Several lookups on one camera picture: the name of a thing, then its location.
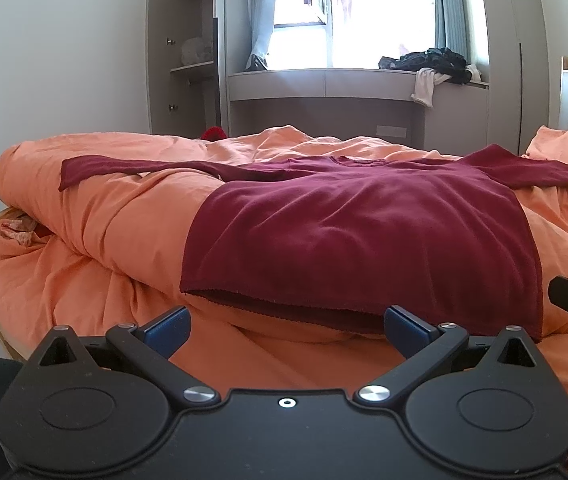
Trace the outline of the dark red long-sleeve shirt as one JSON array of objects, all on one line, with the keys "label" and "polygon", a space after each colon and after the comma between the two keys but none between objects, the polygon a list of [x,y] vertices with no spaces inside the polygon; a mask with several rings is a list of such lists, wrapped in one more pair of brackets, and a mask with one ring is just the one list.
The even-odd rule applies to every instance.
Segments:
[{"label": "dark red long-sleeve shirt", "polygon": [[543,333],[539,249],[517,192],[568,186],[568,164],[490,146],[460,159],[308,156],[223,162],[81,155],[60,192],[101,177],[217,181],[185,230],[175,192],[155,220],[124,214],[117,261],[179,304],[215,306],[377,334],[391,306],[477,335]]}]

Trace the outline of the dark clothes pile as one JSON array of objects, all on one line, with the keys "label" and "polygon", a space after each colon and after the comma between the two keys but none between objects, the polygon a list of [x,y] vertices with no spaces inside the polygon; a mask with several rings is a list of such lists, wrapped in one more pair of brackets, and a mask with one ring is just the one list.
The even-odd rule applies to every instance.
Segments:
[{"label": "dark clothes pile", "polygon": [[410,52],[400,58],[382,56],[378,61],[380,70],[403,70],[418,72],[422,68],[431,68],[438,74],[450,77],[452,84],[468,84],[473,73],[467,68],[463,55],[448,48],[430,48],[421,52]]}]

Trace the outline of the orange duvet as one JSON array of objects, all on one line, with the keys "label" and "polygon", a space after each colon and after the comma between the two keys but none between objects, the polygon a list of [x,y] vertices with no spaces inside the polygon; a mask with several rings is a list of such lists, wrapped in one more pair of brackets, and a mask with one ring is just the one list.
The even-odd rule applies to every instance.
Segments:
[{"label": "orange duvet", "polygon": [[180,291],[188,229],[220,184],[188,162],[311,155],[398,162],[422,152],[373,138],[313,139],[292,127],[214,143],[112,132],[9,148],[0,157],[0,199],[27,217],[0,224],[0,325],[32,351],[57,325],[101,335],[185,306],[192,333],[173,362],[220,391],[350,390],[383,374],[401,358],[380,336]]}]

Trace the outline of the red object behind bed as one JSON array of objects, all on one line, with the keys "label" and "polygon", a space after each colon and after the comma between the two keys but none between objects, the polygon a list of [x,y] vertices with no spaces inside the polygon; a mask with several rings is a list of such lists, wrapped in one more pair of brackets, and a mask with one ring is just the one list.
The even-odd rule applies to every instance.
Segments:
[{"label": "red object behind bed", "polygon": [[228,135],[221,127],[210,127],[200,136],[202,140],[208,142],[217,142],[220,140],[224,140],[227,137]]}]

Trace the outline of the grey window bench cabinet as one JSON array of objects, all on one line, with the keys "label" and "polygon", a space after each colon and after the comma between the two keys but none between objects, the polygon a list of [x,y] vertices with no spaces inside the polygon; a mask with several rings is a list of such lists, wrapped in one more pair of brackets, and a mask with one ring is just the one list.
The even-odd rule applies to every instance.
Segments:
[{"label": "grey window bench cabinet", "polygon": [[420,150],[465,155],[487,144],[489,91],[484,84],[444,82],[433,107],[411,100],[415,75],[398,70],[269,70],[228,77],[229,133],[294,126],[309,136],[348,140],[376,136],[378,125],[408,129],[380,138]]}]

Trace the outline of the white garment hanging off bench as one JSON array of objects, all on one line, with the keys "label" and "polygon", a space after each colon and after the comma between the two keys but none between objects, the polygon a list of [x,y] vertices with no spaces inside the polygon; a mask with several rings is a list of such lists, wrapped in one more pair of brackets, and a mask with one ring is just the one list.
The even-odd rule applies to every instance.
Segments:
[{"label": "white garment hanging off bench", "polygon": [[432,108],[435,88],[450,78],[450,75],[436,72],[433,68],[420,68],[415,74],[411,100],[418,105]]}]

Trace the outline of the tall grey closet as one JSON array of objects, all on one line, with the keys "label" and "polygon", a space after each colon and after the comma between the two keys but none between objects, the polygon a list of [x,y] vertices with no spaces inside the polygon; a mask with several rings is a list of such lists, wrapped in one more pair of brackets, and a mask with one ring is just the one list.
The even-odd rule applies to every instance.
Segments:
[{"label": "tall grey closet", "polygon": [[549,118],[541,0],[484,0],[489,53],[488,142],[522,154]]}]

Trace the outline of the white item on wardrobe shelf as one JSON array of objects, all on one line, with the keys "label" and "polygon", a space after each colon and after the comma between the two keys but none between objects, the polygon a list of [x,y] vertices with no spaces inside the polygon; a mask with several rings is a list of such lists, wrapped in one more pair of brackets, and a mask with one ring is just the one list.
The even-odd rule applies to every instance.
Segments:
[{"label": "white item on wardrobe shelf", "polygon": [[214,58],[214,43],[202,37],[185,40],[181,46],[181,63],[190,66],[210,62]]}]

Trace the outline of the right blue-grey curtain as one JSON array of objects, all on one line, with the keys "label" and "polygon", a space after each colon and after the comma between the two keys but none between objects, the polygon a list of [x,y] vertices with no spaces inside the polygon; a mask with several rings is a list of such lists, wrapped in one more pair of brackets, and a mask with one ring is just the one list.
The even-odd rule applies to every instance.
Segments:
[{"label": "right blue-grey curtain", "polygon": [[464,0],[435,0],[435,47],[448,48],[468,58]]}]

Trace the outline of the blue-grey curtain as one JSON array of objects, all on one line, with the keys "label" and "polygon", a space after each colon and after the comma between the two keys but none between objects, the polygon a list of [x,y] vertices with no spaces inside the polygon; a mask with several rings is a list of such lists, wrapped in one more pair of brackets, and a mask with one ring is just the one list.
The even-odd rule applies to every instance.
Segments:
[{"label": "blue-grey curtain", "polygon": [[275,0],[248,0],[250,52],[248,72],[267,70],[267,55],[274,29]]},{"label": "blue-grey curtain", "polygon": [[435,47],[448,48],[468,58],[464,0],[435,0]]}]

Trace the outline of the open grey wardrobe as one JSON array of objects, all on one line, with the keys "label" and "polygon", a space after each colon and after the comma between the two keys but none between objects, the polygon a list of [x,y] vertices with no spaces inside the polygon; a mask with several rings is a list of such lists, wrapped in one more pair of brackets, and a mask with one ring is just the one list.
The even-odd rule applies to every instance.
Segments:
[{"label": "open grey wardrobe", "polygon": [[196,139],[220,127],[220,0],[146,0],[150,131]]}]

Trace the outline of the left blue-grey curtain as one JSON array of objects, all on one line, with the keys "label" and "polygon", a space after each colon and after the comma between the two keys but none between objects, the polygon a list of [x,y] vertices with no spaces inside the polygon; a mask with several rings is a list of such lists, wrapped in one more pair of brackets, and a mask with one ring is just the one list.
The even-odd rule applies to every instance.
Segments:
[{"label": "left blue-grey curtain", "polygon": [[267,55],[274,29],[275,0],[248,0],[250,52],[248,72],[267,70]]}]

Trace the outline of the white wall socket plate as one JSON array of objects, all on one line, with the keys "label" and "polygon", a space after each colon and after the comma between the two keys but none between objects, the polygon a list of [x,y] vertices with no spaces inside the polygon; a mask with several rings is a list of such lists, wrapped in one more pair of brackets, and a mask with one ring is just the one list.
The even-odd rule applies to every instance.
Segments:
[{"label": "white wall socket plate", "polygon": [[408,137],[408,129],[397,126],[378,125],[375,134],[380,138],[389,139],[406,139]]}]

